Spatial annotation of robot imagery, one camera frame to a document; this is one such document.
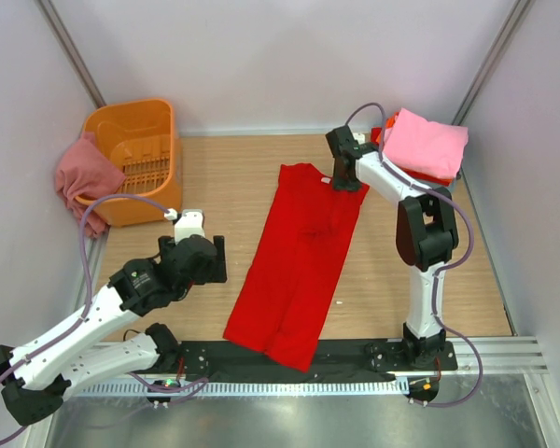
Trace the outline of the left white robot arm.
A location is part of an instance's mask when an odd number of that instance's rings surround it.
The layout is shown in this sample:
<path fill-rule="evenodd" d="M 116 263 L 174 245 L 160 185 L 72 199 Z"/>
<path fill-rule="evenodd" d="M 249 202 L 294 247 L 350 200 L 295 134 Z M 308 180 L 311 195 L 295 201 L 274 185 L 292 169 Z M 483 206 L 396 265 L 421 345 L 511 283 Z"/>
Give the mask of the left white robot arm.
<path fill-rule="evenodd" d="M 108 334 L 153 310 L 183 300 L 194 286 L 227 280 L 225 239 L 162 236 L 156 258 L 132 259 L 91 300 L 25 345 L 0 345 L 1 396 L 15 421 L 27 427 L 55 413 L 85 387 L 119 374 L 167 372 L 179 344 L 163 324 L 96 350 Z"/>

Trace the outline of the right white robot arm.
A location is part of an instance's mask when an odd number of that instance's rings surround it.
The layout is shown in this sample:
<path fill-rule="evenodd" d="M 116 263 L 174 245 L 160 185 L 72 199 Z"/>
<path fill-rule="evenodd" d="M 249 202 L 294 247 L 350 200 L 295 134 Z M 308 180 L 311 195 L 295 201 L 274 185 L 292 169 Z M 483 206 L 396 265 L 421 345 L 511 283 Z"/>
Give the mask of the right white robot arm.
<path fill-rule="evenodd" d="M 411 268 L 402 353 L 411 366 L 428 369 L 446 344 L 443 282 L 459 243 L 452 196 L 402 172 L 376 144 L 358 142 L 347 125 L 328 132 L 326 140 L 336 190 L 355 192 L 367 185 L 397 207 L 396 248 Z"/>

